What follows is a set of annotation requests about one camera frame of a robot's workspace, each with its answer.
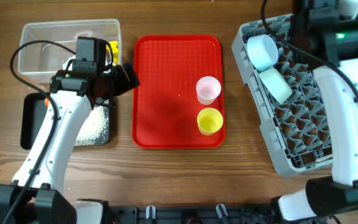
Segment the yellow plastic cup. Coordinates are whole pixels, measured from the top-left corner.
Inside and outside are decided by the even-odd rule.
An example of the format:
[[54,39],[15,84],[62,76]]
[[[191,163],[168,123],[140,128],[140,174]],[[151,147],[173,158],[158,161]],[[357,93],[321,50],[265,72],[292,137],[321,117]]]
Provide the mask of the yellow plastic cup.
[[197,115],[197,125],[201,134],[210,136],[219,131],[224,124],[222,114],[214,108],[205,108]]

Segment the light blue bowl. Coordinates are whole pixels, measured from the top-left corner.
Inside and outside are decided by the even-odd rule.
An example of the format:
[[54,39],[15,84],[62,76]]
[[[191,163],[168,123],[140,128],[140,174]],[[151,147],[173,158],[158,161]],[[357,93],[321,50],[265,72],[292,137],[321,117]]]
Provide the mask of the light blue bowl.
[[251,64],[263,72],[278,62],[278,49],[274,40],[266,34],[250,37],[247,53]]

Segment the white tissue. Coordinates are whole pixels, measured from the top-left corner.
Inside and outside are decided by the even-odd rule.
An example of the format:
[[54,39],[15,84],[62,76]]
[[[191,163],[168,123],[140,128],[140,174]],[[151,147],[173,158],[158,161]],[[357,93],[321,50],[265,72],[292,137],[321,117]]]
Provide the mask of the white tissue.
[[63,69],[64,70],[72,70],[72,63],[75,60],[75,56],[72,56],[71,58],[69,58],[64,64],[63,64]]

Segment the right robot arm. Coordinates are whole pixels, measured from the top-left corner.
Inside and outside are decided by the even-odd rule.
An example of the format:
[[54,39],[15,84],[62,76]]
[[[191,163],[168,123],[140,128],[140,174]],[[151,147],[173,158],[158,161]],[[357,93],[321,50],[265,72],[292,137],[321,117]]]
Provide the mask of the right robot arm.
[[327,116],[333,166],[330,176],[274,198],[274,219],[293,223],[358,210],[358,1],[294,1],[284,44],[296,62],[312,70]]

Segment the yellow snack wrapper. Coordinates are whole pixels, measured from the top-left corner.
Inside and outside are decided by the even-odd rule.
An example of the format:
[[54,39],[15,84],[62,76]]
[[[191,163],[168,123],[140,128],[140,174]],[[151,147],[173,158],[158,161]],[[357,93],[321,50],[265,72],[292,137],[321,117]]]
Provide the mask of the yellow snack wrapper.
[[117,65],[119,61],[119,47],[118,47],[118,41],[110,41],[109,42],[111,48],[112,48],[112,58],[113,58],[113,65]]

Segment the orange carrot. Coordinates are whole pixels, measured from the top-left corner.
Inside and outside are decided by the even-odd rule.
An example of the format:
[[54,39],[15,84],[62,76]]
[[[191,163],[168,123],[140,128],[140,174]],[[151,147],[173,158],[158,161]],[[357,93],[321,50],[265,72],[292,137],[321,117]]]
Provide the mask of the orange carrot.
[[48,100],[48,98],[45,98],[45,99],[44,99],[44,104],[45,104],[46,107],[49,106],[49,100]]

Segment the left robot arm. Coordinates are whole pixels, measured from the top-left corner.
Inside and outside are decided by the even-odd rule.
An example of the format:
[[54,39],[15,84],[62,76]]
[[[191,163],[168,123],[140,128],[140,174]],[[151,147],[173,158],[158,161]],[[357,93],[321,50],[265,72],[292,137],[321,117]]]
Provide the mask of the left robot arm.
[[68,161],[95,106],[112,108],[112,99],[140,85],[130,63],[106,63],[111,44],[79,37],[74,59],[50,79],[49,91],[25,81],[48,100],[32,148],[8,185],[0,184],[0,223],[117,223],[106,200],[63,196]]

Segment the pink plastic cup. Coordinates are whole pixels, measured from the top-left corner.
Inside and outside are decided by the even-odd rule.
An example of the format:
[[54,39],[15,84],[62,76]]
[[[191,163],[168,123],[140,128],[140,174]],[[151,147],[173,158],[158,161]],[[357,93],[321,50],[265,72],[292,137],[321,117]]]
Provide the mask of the pink plastic cup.
[[214,77],[203,77],[196,84],[196,92],[197,99],[202,105],[210,105],[221,93],[221,84]]

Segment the white plastic spoon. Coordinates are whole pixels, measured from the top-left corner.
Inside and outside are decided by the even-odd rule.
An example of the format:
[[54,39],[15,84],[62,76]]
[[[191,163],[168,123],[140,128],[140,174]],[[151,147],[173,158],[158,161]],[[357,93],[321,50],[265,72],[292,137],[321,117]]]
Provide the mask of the white plastic spoon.
[[329,160],[329,159],[332,159],[332,158],[333,158],[333,155],[330,154],[330,155],[327,155],[327,156],[319,157],[315,161],[316,162],[323,162],[323,161],[326,161],[326,160]]

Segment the green bowl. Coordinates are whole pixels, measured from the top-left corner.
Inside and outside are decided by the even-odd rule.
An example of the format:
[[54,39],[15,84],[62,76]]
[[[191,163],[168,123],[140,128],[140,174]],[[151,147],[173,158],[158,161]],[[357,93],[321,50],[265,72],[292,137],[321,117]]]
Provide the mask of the green bowl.
[[270,68],[263,71],[259,73],[259,78],[280,104],[283,104],[291,96],[292,89],[277,69]]

